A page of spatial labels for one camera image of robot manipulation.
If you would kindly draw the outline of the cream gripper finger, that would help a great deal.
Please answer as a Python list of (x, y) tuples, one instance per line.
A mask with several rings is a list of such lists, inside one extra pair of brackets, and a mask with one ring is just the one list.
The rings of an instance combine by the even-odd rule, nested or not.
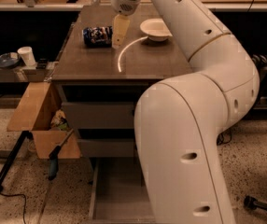
[(117, 49), (123, 43), (123, 40), (127, 34), (130, 25), (130, 20), (127, 16), (118, 14), (113, 19), (113, 35), (112, 35), (112, 47)]

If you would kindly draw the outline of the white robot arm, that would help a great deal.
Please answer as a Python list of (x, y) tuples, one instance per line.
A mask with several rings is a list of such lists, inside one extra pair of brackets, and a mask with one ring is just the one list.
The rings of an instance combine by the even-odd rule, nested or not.
[[(131, 15), (141, 0), (111, 0)], [(200, 0), (151, 0), (191, 73), (149, 87), (134, 132), (157, 224), (235, 224), (217, 138), (250, 110), (259, 91), (255, 64)]]

